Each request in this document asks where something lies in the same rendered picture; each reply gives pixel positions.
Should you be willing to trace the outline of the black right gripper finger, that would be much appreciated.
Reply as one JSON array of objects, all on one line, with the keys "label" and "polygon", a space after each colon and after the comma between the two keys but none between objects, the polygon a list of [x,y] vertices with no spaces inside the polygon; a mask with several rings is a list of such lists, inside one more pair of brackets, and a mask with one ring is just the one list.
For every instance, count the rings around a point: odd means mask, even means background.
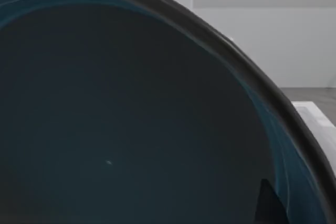
[{"label": "black right gripper finger", "polygon": [[255,224],[289,224],[286,210],[267,179],[260,183]]}]

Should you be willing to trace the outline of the dark blue bowl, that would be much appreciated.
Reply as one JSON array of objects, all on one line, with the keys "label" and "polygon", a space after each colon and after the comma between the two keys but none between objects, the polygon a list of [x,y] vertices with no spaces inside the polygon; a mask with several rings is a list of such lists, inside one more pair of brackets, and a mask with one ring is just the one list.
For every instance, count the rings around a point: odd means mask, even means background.
[{"label": "dark blue bowl", "polygon": [[0,0],[0,224],[336,224],[290,100],[174,0]]}]

